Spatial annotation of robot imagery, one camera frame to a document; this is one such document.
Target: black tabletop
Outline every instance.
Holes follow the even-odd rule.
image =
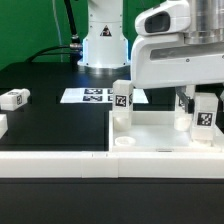
[[[78,72],[69,63],[9,65],[0,71],[0,94],[27,88],[31,96],[28,104],[16,111],[0,111],[8,119],[8,132],[0,140],[0,150],[108,150],[108,114],[112,105],[61,104],[60,100],[66,88],[111,88],[117,79],[128,80],[130,75],[96,76]],[[173,88],[145,93],[150,103],[135,104],[134,110],[174,109]]]
[[[129,74],[95,77],[67,63],[16,63],[0,72],[0,94],[31,91],[29,103],[8,116],[0,150],[107,150],[110,104],[60,104],[65,88],[112,87]],[[198,87],[215,91],[223,86]],[[173,110],[173,88],[145,91],[135,110]],[[222,126],[223,114],[217,121]],[[0,223],[221,224],[223,180],[0,179]]]

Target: paper sheet with markers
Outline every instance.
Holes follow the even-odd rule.
[[[148,103],[142,89],[134,89],[134,103]],[[112,103],[112,88],[68,88],[65,90],[60,103]]]

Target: green wall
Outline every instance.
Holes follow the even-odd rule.
[[[164,0],[124,0],[124,35],[133,43],[136,38],[134,21],[147,8]],[[87,1],[71,0],[78,34],[87,34]],[[70,30],[64,1],[56,0],[63,44],[70,43]],[[47,47],[58,45],[57,29],[51,0],[0,0],[0,69]],[[39,57],[36,61],[60,61],[60,56]]]

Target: white cube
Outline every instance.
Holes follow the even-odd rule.
[[[2,110],[14,111],[27,103],[30,91],[27,89],[13,89],[0,96]]]

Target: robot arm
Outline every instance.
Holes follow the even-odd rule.
[[[223,9],[217,1],[168,0],[139,15],[131,56],[134,86],[223,83]]]

